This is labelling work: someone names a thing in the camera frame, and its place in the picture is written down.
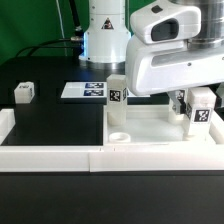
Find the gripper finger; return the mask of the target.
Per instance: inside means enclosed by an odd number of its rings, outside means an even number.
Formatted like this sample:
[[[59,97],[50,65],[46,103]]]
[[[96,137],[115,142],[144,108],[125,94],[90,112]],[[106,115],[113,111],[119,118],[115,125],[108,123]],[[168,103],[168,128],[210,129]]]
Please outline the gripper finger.
[[[224,83],[221,83],[216,90],[217,100],[216,107],[224,108]]]

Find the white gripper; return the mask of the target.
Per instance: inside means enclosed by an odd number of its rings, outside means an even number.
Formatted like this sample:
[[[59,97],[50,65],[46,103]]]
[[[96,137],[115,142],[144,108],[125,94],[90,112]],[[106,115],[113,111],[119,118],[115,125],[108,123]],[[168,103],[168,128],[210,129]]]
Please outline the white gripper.
[[[172,110],[181,115],[179,89],[224,82],[224,0],[155,0],[130,24],[125,74],[133,94],[171,91]]]

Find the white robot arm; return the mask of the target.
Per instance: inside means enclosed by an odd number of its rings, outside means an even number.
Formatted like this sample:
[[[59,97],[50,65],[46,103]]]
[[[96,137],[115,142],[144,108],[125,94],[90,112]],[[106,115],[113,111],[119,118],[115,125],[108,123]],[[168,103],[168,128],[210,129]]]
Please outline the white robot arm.
[[[125,26],[125,0],[89,0],[83,65],[125,65],[136,96],[224,84],[224,0],[155,0]]]

